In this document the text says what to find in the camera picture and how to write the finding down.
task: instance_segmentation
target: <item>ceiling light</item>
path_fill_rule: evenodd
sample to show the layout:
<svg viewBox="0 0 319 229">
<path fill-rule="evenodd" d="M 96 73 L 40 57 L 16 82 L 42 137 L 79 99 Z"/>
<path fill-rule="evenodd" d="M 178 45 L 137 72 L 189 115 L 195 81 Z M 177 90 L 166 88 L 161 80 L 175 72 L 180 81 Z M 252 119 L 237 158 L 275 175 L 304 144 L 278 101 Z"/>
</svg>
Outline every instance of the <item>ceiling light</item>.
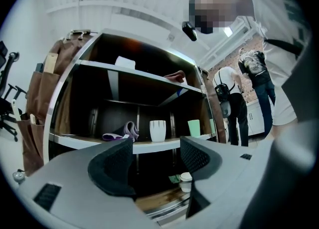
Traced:
<svg viewBox="0 0 319 229">
<path fill-rule="evenodd" d="M 227 37 L 230 37 L 233 34 L 233 31 L 231 30 L 230 27 L 224 28 L 224 32 L 225 32 Z"/>
</svg>

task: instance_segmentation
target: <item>white wall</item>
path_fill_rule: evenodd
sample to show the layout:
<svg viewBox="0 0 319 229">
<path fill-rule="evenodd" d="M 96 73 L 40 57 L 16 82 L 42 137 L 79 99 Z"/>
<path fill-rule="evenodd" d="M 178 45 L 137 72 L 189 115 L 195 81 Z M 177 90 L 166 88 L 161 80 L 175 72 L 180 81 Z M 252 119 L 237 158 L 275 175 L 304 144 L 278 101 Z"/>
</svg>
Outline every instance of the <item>white wall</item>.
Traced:
<svg viewBox="0 0 319 229">
<path fill-rule="evenodd" d="M 44 61 L 54 44 L 46 17 L 43 0 L 17 0 L 6 17 L 0 29 L 0 40 L 8 48 L 8 53 L 20 53 L 19 61 L 11 67 L 7 84 L 28 90 L 36 64 Z M 7 99 L 11 100 L 14 95 L 12 90 Z M 19 96 L 17 105 L 25 110 L 23 94 Z"/>
</svg>

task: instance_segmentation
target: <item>dark clothing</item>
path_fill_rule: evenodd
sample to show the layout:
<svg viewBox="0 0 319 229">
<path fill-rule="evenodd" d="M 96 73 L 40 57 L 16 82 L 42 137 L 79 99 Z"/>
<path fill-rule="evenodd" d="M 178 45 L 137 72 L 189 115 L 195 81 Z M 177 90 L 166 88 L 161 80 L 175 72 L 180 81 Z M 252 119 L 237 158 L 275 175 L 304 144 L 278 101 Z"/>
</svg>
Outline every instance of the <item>dark clothing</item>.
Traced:
<svg viewBox="0 0 319 229">
<path fill-rule="evenodd" d="M 248 120 L 247 106 L 243 96 L 240 93 L 230 94 L 229 103 L 231 114 L 228 117 L 229 139 L 232 145 L 238 146 L 236 125 L 238 118 L 241 145 L 248 147 Z"/>
<path fill-rule="evenodd" d="M 262 85 L 255 87 L 255 92 L 257 94 L 261 112 L 263 113 L 263 117 L 264 117 L 264 126 L 265 126 L 266 136 L 270 132 L 271 127 L 273 125 L 273 117 L 271 115 L 271 107 L 270 107 L 268 96 L 270 97 L 273 104 L 275 104 L 276 96 L 275 96 L 274 88 L 275 87 L 272 81 L 268 81 L 267 83 L 264 83 Z"/>
<path fill-rule="evenodd" d="M 260 51 L 251 50 L 241 55 L 238 66 L 243 74 L 248 74 L 253 88 L 270 81 L 270 75 L 265 64 L 265 56 Z"/>
</svg>

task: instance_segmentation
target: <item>white cloth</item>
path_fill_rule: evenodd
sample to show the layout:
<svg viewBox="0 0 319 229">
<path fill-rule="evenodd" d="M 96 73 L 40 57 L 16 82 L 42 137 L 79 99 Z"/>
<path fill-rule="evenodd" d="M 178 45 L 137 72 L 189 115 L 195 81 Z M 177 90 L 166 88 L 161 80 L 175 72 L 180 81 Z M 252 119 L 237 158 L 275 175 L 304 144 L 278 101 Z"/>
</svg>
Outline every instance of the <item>white cloth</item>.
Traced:
<svg viewBox="0 0 319 229">
<path fill-rule="evenodd" d="M 235 87 L 230 91 L 230 94 L 241 93 L 239 88 L 238 88 L 238 85 L 235 83 L 235 81 L 233 80 L 233 78 L 231 76 L 231 73 L 237 73 L 237 72 L 235 69 L 233 69 L 231 67 L 224 67 L 224 68 L 221 68 L 219 71 L 217 71 L 217 73 L 214 75 L 214 79 L 213 79 L 214 87 L 221 84 L 218 72 L 220 72 L 220 79 L 221 79 L 222 83 L 226 84 L 229 90 L 235 84 Z"/>
<path fill-rule="evenodd" d="M 295 0 L 252 0 L 257 32 L 267 39 L 305 45 L 311 34 L 303 13 Z M 275 86 L 274 125 L 284 125 L 296 119 L 294 109 L 282 90 L 283 83 L 296 65 L 296 56 L 263 42 L 263 53 L 270 78 Z"/>
</svg>

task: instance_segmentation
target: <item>green cup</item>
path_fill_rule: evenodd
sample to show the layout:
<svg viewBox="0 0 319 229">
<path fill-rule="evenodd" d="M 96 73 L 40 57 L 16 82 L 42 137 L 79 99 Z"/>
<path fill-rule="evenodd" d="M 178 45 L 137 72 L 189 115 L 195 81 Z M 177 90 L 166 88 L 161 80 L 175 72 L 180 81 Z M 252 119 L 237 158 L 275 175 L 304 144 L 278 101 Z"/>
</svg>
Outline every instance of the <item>green cup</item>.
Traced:
<svg viewBox="0 0 319 229">
<path fill-rule="evenodd" d="M 210 122 L 211 133 L 213 136 L 216 136 L 214 119 L 210 119 L 209 122 Z"/>
<path fill-rule="evenodd" d="M 189 127 L 189 131 L 190 131 L 190 135 L 192 137 L 199 137 L 200 136 L 199 120 L 188 121 L 188 127 Z"/>
</svg>

